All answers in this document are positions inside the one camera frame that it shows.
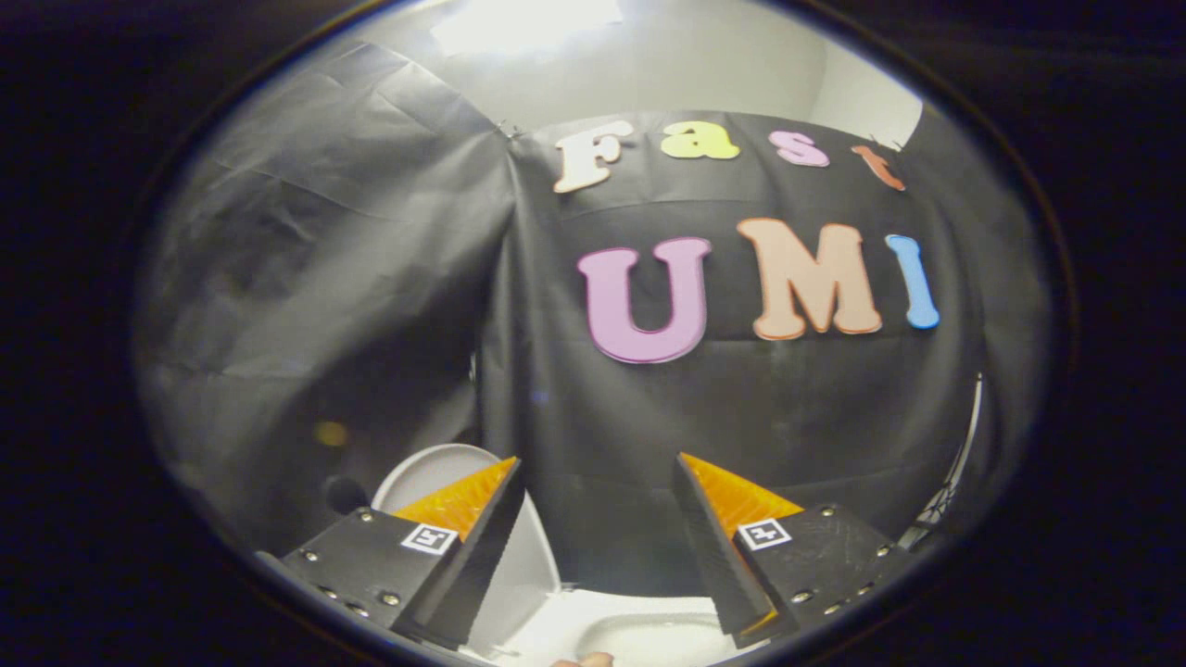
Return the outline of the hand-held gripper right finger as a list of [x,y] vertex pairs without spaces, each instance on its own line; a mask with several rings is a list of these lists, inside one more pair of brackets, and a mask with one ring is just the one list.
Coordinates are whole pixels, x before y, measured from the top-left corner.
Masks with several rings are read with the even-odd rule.
[[690,453],[676,456],[672,491],[700,582],[738,648],[812,633],[914,563],[842,506],[796,504]]

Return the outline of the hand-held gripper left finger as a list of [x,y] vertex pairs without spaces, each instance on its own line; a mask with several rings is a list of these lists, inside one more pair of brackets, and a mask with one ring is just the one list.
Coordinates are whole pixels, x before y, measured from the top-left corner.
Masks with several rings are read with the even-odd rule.
[[455,649],[470,639],[523,504],[521,465],[497,460],[397,512],[353,510],[280,563],[387,633]]

